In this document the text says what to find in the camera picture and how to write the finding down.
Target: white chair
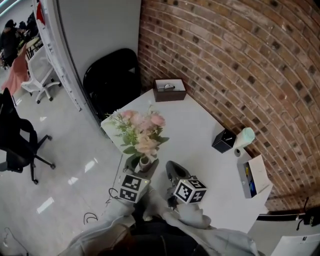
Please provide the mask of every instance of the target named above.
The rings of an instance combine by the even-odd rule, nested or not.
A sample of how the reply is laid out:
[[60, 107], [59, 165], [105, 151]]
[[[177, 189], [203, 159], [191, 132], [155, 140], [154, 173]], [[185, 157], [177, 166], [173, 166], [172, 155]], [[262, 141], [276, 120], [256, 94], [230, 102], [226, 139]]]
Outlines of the white chair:
[[54, 68], [49, 62], [46, 54], [45, 47], [41, 47], [31, 59], [27, 60], [28, 69], [30, 73], [30, 79], [27, 82], [23, 82], [21, 87], [27, 90], [29, 93], [39, 92], [35, 98], [36, 103], [40, 103], [40, 96], [45, 92], [49, 101], [52, 101], [53, 98], [48, 92], [48, 88], [54, 85], [61, 86], [60, 82], [51, 82], [45, 84], [48, 77], [53, 72]]

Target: white cylinder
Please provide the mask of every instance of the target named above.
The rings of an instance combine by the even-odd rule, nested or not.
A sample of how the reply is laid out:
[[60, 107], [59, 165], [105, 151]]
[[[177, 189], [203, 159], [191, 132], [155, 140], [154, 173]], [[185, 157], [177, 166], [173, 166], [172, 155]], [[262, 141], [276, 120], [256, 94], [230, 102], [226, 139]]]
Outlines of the white cylinder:
[[247, 127], [244, 128], [235, 139], [235, 142], [233, 144], [234, 149], [244, 148], [248, 146], [251, 142], [255, 139], [255, 132], [252, 130], [252, 128]]

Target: small box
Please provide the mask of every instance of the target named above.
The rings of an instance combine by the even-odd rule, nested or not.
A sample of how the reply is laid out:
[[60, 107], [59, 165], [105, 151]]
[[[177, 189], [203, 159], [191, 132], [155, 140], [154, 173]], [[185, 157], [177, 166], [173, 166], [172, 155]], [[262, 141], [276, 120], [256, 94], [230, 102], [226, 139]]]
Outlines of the small box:
[[[171, 85], [171, 88], [165, 88], [166, 85]], [[187, 95], [185, 84], [180, 78], [155, 79], [153, 93], [155, 102], [183, 101]]]
[[121, 177], [120, 184], [119, 198], [137, 203], [146, 193], [150, 180], [124, 174]]
[[200, 203], [208, 188], [198, 179], [180, 179], [174, 195], [185, 204]]
[[237, 167], [245, 198], [253, 198], [271, 184], [261, 155]]
[[220, 132], [214, 139], [212, 147], [220, 153], [224, 153], [233, 148], [237, 136], [227, 129]]

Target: white box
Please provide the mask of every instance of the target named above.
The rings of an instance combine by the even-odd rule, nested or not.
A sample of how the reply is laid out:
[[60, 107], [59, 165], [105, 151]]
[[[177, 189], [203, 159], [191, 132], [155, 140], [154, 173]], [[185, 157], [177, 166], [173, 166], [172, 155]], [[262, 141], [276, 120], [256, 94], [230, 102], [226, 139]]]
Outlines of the white box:
[[198, 179], [180, 179], [174, 195], [185, 204], [200, 203], [208, 188]]
[[237, 166], [246, 198], [253, 198], [272, 184], [261, 155]]
[[124, 174], [120, 180], [118, 197], [132, 203], [137, 203], [146, 193], [150, 180]]

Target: flower bouquet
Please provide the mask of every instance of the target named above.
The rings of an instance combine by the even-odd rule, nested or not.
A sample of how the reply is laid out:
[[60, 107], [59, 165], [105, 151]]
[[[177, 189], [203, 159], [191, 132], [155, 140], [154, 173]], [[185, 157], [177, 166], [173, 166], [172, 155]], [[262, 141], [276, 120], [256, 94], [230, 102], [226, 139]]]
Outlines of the flower bouquet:
[[169, 140], [160, 136], [165, 119], [151, 107], [145, 114], [134, 110], [116, 111], [109, 122], [120, 131], [116, 136], [122, 137], [121, 146], [128, 146], [123, 153], [140, 157], [140, 166], [149, 164], [150, 157], [156, 159], [159, 146]]

